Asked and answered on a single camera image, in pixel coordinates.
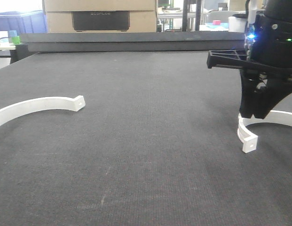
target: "white container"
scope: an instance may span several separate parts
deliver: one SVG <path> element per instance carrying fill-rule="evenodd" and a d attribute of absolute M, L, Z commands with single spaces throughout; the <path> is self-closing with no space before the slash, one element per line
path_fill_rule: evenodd
<path fill-rule="evenodd" d="M 229 17 L 229 32 L 245 32 L 247 19 L 236 18 L 234 16 Z"/>
<path fill-rule="evenodd" d="M 9 45 L 8 31 L 0 31 L 0 45 L 1 46 Z"/>

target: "blue storage bin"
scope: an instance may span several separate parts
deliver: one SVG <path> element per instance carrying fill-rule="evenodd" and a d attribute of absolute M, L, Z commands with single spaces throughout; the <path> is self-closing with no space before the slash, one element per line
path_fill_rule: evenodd
<path fill-rule="evenodd" d="M 42 10 L 32 12 L 0 13 L 0 31 L 15 30 L 22 33 L 47 33 L 47 20 Z"/>

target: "blue led light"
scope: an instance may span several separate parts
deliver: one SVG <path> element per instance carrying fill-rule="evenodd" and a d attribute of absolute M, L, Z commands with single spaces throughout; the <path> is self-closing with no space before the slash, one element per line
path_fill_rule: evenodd
<path fill-rule="evenodd" d="M 247 37 L 248 37 L 249 39 L 254 39 L 254 38 L 255 38 L 255 35 L 254 35 L 254 34 L 249 34 Z"/>

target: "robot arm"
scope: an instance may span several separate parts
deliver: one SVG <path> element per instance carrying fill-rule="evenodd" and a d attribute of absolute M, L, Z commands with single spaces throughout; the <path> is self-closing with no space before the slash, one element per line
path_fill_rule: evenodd
<path fill-rule="evenodd" d="M 257 11 L 257 0 L 246 1 L 245 49 L 209 51 L 208 68 L 239 68 L 240 113 L 264 119 L 292 93 L 292 0 L 269 0 Z"/>

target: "workbench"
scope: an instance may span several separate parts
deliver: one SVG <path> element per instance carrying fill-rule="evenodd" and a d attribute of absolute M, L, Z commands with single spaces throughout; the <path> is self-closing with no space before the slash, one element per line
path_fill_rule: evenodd
<path fill-rule="evenodd" d="M 0 226 L 292 226 L 292 128 L 237 137 L 238 70 L 206 51 L 39 53 L 0 69 Z M 292 95 L 276 109 L 292 112 Z"/>
<path fill-rule="evenodd" d="M 18 60 L 15 45 L 2 46 L 0 45 L 0 58 L 11 58 L 10 63 Z"/>

